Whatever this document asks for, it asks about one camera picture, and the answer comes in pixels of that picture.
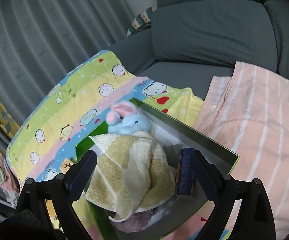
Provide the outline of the purple mesh bath sponge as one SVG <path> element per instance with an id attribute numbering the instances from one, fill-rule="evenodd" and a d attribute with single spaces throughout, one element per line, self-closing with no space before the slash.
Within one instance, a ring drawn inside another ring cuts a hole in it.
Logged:
<path id="1" fill-rule="evenodd" d="M 142 231 L 147 227 L 153 215 L 153 210 L 134 213 L 130 218 L 123 222 L 110 222 L 117 230 L 124 233 L 132 233 Z"/>

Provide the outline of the cream yellow towel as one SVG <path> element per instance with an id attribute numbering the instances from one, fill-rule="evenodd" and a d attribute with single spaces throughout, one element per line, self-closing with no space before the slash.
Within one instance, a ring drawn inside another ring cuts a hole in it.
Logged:
<path id="1" fill-rule="evenodd" d="M 91 137 L 101 150 L 85 198 L 123 222 L 134 213 L 160 206 L 175 193 L 174 171 L 163 147 L 149 133 Z"/>

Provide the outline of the light blue plush elephant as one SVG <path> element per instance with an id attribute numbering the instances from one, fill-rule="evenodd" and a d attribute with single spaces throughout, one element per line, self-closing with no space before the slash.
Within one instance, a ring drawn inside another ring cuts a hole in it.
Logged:
<path id="1" fill-rule="evenodd" d="M 152 132 L 149 119 L 129 101 L 120 101 L 111 106 L 106 115 L 108 133 L 132 135 L 138 131 Z"/>

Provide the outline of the tissue pack with burger print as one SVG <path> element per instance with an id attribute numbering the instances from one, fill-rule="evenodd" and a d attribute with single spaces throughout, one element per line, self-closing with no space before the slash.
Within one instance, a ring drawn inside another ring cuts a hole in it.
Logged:
<path id="1" fill-rule="evenodd" d="M 195 148 L 182 148 L 180 150 L 175 176 L 175 195 L 194 197 L 196 177 L 191 165 L 191 154 Z"/>

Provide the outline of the pile of pink beige clothes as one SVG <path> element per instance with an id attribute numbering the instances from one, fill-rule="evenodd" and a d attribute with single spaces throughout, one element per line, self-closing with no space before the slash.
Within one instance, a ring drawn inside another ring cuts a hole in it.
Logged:
<path id="1" fill-rule="evenodd" d="M 13 207 L 17 205 L 20 186 L 18 180 L 8 167 L 5 157 L 0 153 L 0 187 L 5 194 L 6 201 Z"/>

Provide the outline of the colourful cartoon bed sheet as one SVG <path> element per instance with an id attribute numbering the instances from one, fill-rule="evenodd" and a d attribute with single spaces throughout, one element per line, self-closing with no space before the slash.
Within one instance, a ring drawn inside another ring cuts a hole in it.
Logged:
<path id="1" fill-rule="evenodd" d="M 113 104 L 141 100 L 194 129 L 204 100 L 190 88 L 173 88 L 134 76 L 111 51 L 102 50 L 72 70 L 30 114 L 7 148 L 7 163 L 19 182 L 51 180 L 78 161 L 76 146 L 101 122 Z M 73 203 L 93 239 L 103 239 L 85 198 Z M 162 239 L 194 239 L 206 222 L 205 204 Z"/>

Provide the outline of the pink striped cloth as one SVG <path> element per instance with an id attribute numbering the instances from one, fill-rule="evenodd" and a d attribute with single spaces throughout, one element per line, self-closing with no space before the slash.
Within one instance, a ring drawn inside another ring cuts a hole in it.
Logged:
<path id="1" fill-rule="evenodd" d="M 196 130 L 236 153 L 237 180 L 259 178 L 268 194 L 276 236 L 289 234 L 289 80 L 237 62 L 230 77 L 212 78 Z"/>

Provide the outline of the green cardboard box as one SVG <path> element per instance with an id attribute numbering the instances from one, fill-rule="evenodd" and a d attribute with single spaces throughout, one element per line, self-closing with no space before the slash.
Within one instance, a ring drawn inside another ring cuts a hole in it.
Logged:
<path id="1" fill-rule="evenodd" d="M 105 122 L 90 129 L 76 146 L 78 159 L 88 150 L 97 155 L 96 169 L 86 185 L 85 196 L 103 239 L 162 239 L 192 217 L 207 200 L 198 183 L 194 183 L 193 196 L 179 196 L 172 202 L 180 152 L 200 151 L 220 173 L 231 172 L 239 157 L 149 104 L 136 98 L 131 102 L 148 119 L 152 130 L 113 135 Z M 123 187 L 127 196 L 135 196 L 137 191 L 144 194 L 138 211 L 153 210 L 154 214 L 143 230 L 125 233 L 117 230 L 109 219 L 115 206 L 124 203 L 122 197 L 115 195 L 114 186 Z"/>

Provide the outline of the grey curtain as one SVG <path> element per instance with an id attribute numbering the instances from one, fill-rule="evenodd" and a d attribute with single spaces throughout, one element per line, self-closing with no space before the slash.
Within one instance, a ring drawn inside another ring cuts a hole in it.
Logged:
<path id="1" fill-rule="evenodd" d="M 125 37 L 126 0 L 0 0 L 0 100 L 21 125 L 74 67 Z"/>

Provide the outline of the dark grey sofa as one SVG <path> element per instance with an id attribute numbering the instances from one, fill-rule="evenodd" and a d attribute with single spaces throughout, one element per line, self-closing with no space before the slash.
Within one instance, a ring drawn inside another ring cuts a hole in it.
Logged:
<path id="1" fill-rule="evenodd" d="M 200 98 L 238 61 L 289 80 L 289 0 L 157 0 L 151 22 L 110 50 L 128 72 Z"/>

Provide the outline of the patterned throw pillow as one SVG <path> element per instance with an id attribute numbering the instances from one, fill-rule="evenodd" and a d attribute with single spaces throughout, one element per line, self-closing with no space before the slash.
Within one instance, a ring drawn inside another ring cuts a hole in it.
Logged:
<path id="1" fill-rule="evenodd" d="M 157 10 L 157 6 L 149 7 L 138 14 L 132 21 L 127 30 L 127 36 L 131 36 L 139 31 L 151 27 L 151 17 L 153 12 Z"/>

